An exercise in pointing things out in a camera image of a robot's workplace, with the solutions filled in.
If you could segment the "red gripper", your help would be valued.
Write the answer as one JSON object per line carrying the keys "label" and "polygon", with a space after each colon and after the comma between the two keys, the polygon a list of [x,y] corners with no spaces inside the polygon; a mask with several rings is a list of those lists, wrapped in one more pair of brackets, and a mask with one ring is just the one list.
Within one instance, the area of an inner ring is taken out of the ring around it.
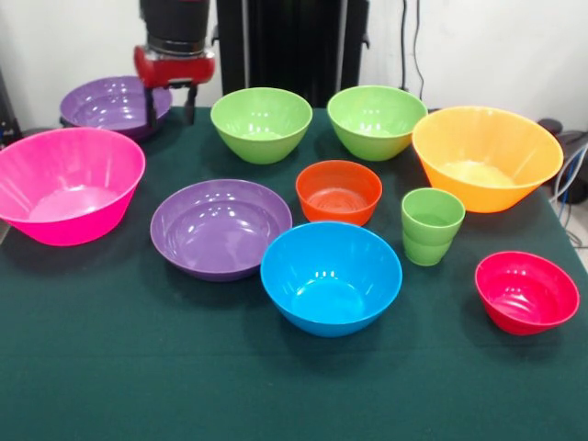
{"label": "red gripper", "polygon": [[133,61],[138,77],[145,88],[146,125],[152,129],[157,124],[157,112],[153,101],[153,88],[171,85],[191,85],[185,103],[185,118],[188,125],[194,124],[196,85],[207,83],[215,71],[215,56],[211,51],[203,51],[196,56],[175,57],[164,55],[135,46]]}

